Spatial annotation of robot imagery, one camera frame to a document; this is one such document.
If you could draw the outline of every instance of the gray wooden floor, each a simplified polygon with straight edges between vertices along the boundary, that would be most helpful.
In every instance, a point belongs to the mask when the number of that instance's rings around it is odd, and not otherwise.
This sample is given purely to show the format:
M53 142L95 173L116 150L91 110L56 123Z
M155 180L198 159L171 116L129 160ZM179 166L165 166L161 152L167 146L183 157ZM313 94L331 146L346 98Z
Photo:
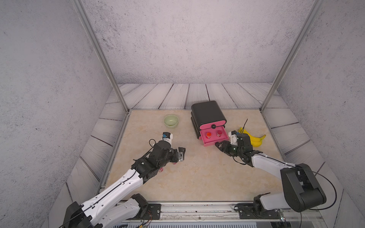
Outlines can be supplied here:
M259 108L269 83L231 84L124 84L119 85L130 109L190 109L198 102L215 100L222 109ZM117 103L113 91L107 104ZM269 108L287 108L276 92Z
M222 109L258 109L270 87L269 83L119 85L131 109L190 109L194 103L209 100L216 100ZM352 224L351 227L365 227L364 217L278 92L271 99L264 116L288 162L306 163L313 171L326 176L335 185L338 195L336 204L330 209L320 211L327 227L346 227L348 224ZM97 186L109 161L124 117L123 108L112 91L43 228L59 227L71 202L82 203L98 191ZM319 206L324 208L332 204L334 191L324 178L319 175L316 177L327 196L327 202Z

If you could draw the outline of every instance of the yellow banana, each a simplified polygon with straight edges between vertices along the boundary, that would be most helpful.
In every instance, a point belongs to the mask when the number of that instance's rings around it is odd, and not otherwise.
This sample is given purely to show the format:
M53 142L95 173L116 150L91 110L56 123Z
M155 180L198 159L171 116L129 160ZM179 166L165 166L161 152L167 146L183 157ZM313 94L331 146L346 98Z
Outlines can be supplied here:
M262 144L262 141L260 141L260 142L253 142L253 141L251 141L251 145L253 147L259 147L259 146L261 146L261 144Z
M249 137L250 137L250 141L251 141L251 145L253 146L253 147L259 147L259 146L261 146L261 144L262 144L262 140L266 137L266 135L263 135L263 136L261 136L261 137L255 137L255 136L252 136L252 135L250 135L250 133L248 133L245 129L243 129L243 131L242 131L242 127L241 128L239 128L239 132L240 133L245 133L245 134L248 134L249 135Z

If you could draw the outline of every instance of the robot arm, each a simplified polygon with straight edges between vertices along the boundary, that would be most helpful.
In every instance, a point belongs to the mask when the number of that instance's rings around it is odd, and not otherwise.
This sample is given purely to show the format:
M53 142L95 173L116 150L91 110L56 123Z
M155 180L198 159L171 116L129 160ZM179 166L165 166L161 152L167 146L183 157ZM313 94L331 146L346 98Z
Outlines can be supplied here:
M125 196L154 177L169 162L184 160L185 148L171 148L172 134L163 133L163 139L153 145L153 150L135 163L119 180L97 196L81 205L73 202L66 210L65 228L109 228L135 216L146 214L148 203L140 195L117 205Z
M231 142L215 143L216 147L228 156L240 157L244 165L265 170L282 181L283 192L255 197L258 212L273 209L302 212L326 202L326 195L308 165L281 162L261 151L253 150L247 134L232 131L228 136Z

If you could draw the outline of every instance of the black cable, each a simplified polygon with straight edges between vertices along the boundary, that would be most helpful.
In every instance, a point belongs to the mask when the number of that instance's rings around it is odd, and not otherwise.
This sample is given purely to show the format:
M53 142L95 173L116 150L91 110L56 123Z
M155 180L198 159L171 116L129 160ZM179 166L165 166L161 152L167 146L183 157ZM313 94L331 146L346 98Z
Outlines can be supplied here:
M151 222L152 222L152 214L151 214L151 212L150 211L148 211L148 213L150 214L150 223L147 225L147 226L149 226L150 224L151 224Z
M84 211L80 212L78 215L75 215L74 217L72 217L70 220L68 220L67 222L63 223L59 228L63 227L66 223L70 222L71 220L73 220L74 218L76 218L77 216L81 215L82 213L84 213L87 209L91 208L92 206L86 208Z
M111 193L114 189L116 189L118 186L122 185L124 182L126 182L127 180L131 179L135 174L136 174L137 170L134 171L134 174L129 177L128 179L126 179L125 181L123 181L122 183L118 184L115 188L113 188L112 190L110 190L107 194L105 194L103 197L101 197L98 201L96 201L95 204L97 204L100 200L102 200L105 196L107 196L109 193ZM68 220L67 222L63 223L59 228L61 228L62 226L64 226L66 223L70 222L71 220L73 220L74 218L76 218L77 216L81 215L82 213L84 213L85 211L87 211L88 209L90 209L92 206L86 208L84 211L80 212L78 215L72 217L70 220Z
M153 147L153 146L151 145L151 140L155 141L154 145L156 144L156 140L154 140L154 139L150 139L150 140L148 141L149 145L150 145L151 147Z
M246 120L245 124L243 125L242 132L240 132L240 133L243 133L243 130L244 130L245 126L246 126L247 121L248 121L248 119Z
M302 216L301 216L301 213L300 213L300 224L299 224L299 228L301 228L301 219L302 219Z
M304 169L304 168L299 167L299 166L292 166L292 165L288 165L288 164L286 164L285 162L282 162L282 161L276 160L275 158L271 158L271 157L269 157L269 158L270 158L270 159L273 159L273 160L275 160L275 161L277 161L277 162L281 162L281 163L283 163L283 164L285 164L285 165L287 165L287 166L290 166L290 167L294 167L294 168L297 168L297 169L302 169L302 170L306 170L306 171L309 171L309 172L312 172L312 173L316 173L316 174L318 174L318 175L322 176L324 179L326 179L326 180L327 180L327 181L328 181L328 182L332 185L333 190L335 190L335 200L333 201L333 203L332 203L330 206L326 207L326 208L320 208L320 209L309 209L309 210L326 210L326 209L331 208L333 205L335 205L335 203L336 203L336 201L337 201L337 191L336 191L336 188L335 188L335 186L333 185L333 183L332 183L329 179L327 179L327 177L325 177L325 176L323 176L322 174L320 174L320 173L318 173L318 172L315 172L315 171L313 171L313 170Z
M138 227L142 226L144 223L145 223L145 220L143 219L142 224L141 224L141 225L139 225L139 226L137 226L136 228L138 228Z
M151 145L151 140L153 140L153 141L155 141L155 144L156 144L156 140L154 140L154 139L150 139L149 141L148 141L148 144L151 146L151 148L147 151L147 153L145 153L143 156L142 156L142 158L143 157L146 157L147 155L149 155L150 153L151 153L151 149L153 148L153 146Z
M235 162L237 162L236 161L236 159L234 159L234 157L232 157L233 158L233 160L235 161ZM241 165L246 165L246 163L240 163L240 162L237 162L237 163L239 163L239 164L241 164Z

